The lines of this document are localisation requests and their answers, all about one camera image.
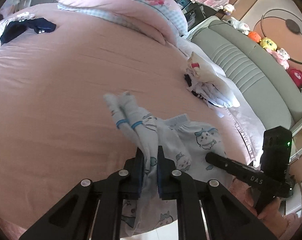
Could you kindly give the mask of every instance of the metal screw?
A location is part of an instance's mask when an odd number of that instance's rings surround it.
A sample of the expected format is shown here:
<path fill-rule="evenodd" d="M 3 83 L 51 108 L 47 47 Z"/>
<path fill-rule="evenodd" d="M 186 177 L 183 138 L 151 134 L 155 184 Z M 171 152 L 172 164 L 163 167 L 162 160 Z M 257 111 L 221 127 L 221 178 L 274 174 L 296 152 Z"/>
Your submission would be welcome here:
<path fill-rule="evenodd" d="M 129 172 L 127 170 L 120 170 L 119 171 L 120 176 L 127 176 L 128 174 L 129 174 Z"/>
<path fill-rule="evenodd" d="M 173 175 L 173 176 L 178 177 L 178 176 L 180 176 L 181 174 L 182 174 L 182 172 L 179 171 L 179 170 L 174 170 L 174 171 L 172 171 L 172 175 Z"/>
<path fill-rule="evenodd" d="M 88 187 L 91 184 L 91 181 L 89 179 L 84 179 L 81 181 L 81 186 Z"/>
<path fill-rule="evenodd" d="M 210 184 L 210 186 L 212 186 L 212 187 L 217 187 L 217 186 L 219 186 L 219 182 L 218 182 L 217 180 L 215 180 L 215 179 L 210 180 L 209 184 Z"/>

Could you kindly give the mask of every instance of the cartoon print fabric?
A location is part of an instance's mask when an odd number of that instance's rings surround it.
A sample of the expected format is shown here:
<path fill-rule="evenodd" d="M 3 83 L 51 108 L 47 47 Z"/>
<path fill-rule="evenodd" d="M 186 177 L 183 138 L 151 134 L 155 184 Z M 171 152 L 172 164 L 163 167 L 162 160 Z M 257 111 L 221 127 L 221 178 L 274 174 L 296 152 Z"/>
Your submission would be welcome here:
<path fill-rule="evenodd" d="M 141 197 L 137 201 L 123 202 L 120 237 L 145 233 L 177 219 L 176 201 L 159 198 L 156 174 L 158 145 L 162 145 L 165 157 L 175 162 L 176 169 L 194 179 L 204 182 L 217 179 L 226 188 L 231 185 L 231 175 L 205 161 L 208 152 L 225 156 L 216 128 L 206 123 L 191 122 L 183 116 L 169 120 L 156 118 L 138 107 L 134 96 L 128 92 L 118 97 L 107 94 L 104 99 L 117 128 L 144 154 Z"/>

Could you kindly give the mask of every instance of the orange plush toy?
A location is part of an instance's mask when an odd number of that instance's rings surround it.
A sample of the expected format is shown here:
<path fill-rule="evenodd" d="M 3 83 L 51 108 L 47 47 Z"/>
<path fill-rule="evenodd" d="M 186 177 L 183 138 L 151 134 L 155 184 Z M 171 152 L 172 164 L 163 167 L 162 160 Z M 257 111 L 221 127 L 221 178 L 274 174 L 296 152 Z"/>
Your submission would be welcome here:
<path fill-rule="evenodd" d="M 256 32 L 249 32 L 249 34 L 247 35 L 251 40 L 259 43 L 261 41 L 261 36 L 256 33 Z"/>

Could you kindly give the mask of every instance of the folded comforter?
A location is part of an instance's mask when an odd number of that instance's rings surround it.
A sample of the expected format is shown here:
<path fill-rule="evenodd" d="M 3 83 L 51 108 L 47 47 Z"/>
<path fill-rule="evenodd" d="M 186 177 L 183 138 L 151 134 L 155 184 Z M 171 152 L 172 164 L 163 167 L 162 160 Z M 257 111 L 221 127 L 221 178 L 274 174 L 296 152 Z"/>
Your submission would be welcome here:
<path fill-rule="evenodd" d="M 176 45 L 187 33 L 187 20 L 174 0 L 57 0 L 58 8 L 78 11 Z"/>

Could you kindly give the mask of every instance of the blue sock band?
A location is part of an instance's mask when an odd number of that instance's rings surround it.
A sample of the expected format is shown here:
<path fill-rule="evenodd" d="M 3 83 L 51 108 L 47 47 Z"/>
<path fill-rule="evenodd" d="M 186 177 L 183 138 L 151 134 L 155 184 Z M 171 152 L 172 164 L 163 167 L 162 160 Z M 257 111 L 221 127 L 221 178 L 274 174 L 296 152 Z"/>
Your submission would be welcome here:
<path fill-rule="evenodd" d="M 138 122 L 134 123 L 134 124 L 131 126 L 131 128 L 134 129 L 134 128 L 136 128 L 139 124 L 142 124 L 142 121 L 138 121 Z"/>
<path fill-rule="evenodd" d="M 125 122 L 128 123 L 128 120 L 127 120 L 127 119 L 121 119 L 121 120 L 119 120 L 115 125 L 116 125 L 116 127 L 119 129 L 119 125 L 121 125 L 122 123 L 125 123 Z"/>

